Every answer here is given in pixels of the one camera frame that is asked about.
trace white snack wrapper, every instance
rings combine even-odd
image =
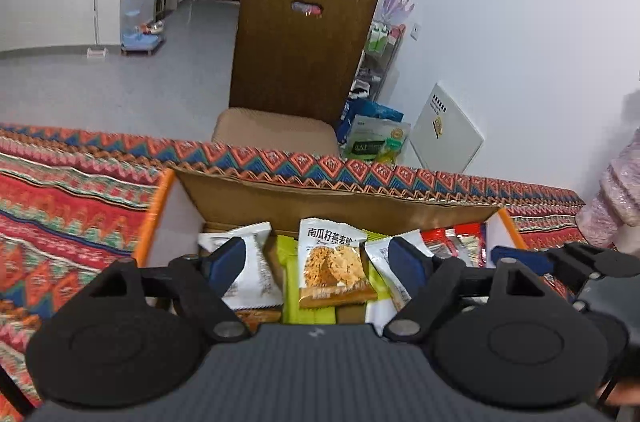
[[[348,293],[358,293],[364,303],[374,296],[360,259],[360,244],[367,235],[348,224],[308,218],[300,222],[298,235],[298,269],[300,305],[313,304],[331,298],[346,298]]]
[[[284,303],[282,291],[276,285],[262,253],[270,232],[271,224],[262,222],[238,227],[226,233],[202,233],[198,236],[198,245],[208,253],[215,252],[233,237],[244,240],[244,268],[222,298],[231,310],[275,307]]]
[[[420,231],[418,229],[398,236],[411,243],[425,256],[433,256],[433,253],[429,249],[427,249],[426,245],[424,245],[422,236],[420,235]],[[382,279],[385,281],[385,284],[389,288],[389,292],[391,293],[391,299],[393,300],[394,306],[396,307],[396,311],[399,311],[407,303],[409,303],[409,301],[411,300],[411,296],[409,296],[406,288],[404,288],[398,277],[391,271],[391,267],[389,266],[388,250],[389,243],[393,238],[395,237],[388,237],[382,240],[376,240],[375,242],[367,242],[364,245],[364,250],[367,253],[367,256],[369,256],[369,261],[373,264],[378,273],[382,276]]]
[[[398,313],[392,299],[379,299],[367,301],[367,308],[364,314],[364,322],[373,325],[376,333],[382,337],[382,330],[388,322]]]

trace handle hole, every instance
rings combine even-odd
[[[322,16],[321,5],[310,4],[309,2],[302,2],[300,0],[294,0],[291,3],[291,10],[294,12],[300,12],[305,16]]]

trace cardboard panel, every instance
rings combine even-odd
[[[495,206],[441,206],[366,193],[297,189],[180,170],[177,176],[207,227],[223,230],[268,221],[277,234],[297,237],[301,219],[318,217],[391,236],[412,229],[484,222],[498,210]]]
[[[322,13],[293,11],[293,2]],[[378,0],[240,0],[230,107],[340,118]]]

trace cardboard box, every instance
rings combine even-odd
[[[264,252],[280,287],[283,271],[275,235],[298,237],[301,219],[346,222],[359,229],[398,235],[486,221],[487,246],[526,249],[508,213],[498,206],[436,205],[386,195],[302,189],[222,176],[166,170],[152,201],[134,257],[140,267],[160,267],[198,252],[198,234],[271,222]],[[340,323],[364,322],[364,305],[339,307]]]

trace geometric pattern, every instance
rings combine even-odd
[[[0,137],[0,364],[33,402],[27,342],[134,250],[160,175],[160,167]],[[0,396],[0,421],[18,419]]]
[[[503,205],[530,249],[584,241],[566,189],[307,153],[0,123],[0,364],[37,395],[29,337],[137,244],[165,167],[436,204]],[[562,284],[550,280],[560,293]],[[0,396],[0,421],[18,420]]]
[[[446,203],[568,207],[584,205],[575,192],[566,189],[404,166],[394,167],[360,160],[342,160],[331,155],[319,157],[307,153],[229,147],[210,142],[175,141],[124,133],[4,123],[0,123],[0,137],[4,137],[7,144],[18,141],[20,145],[28,145],[31,149],[40,147],[91,155],[94,160],[117,160],[138,172],[162,166],[182,167],[203,173],[288,186],[385,193]],[[6,153],[1,142],[0,151]],[[157,183],[158,174],[154,177],[152,183]]]

